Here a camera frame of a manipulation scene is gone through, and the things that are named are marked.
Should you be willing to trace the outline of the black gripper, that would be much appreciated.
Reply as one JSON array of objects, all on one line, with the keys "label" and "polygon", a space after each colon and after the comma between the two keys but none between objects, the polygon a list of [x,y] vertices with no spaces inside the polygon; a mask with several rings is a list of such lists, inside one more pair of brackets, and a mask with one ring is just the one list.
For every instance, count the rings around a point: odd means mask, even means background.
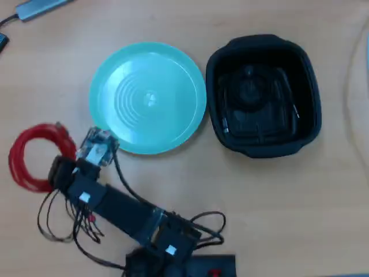
[{"label": "black gripper", "polygon": [[78,176],[97,181],[100,177],[101,168],[85,159],[77,161],[56,156],[48,173],[48,181],[53,189],[67,189]]}]

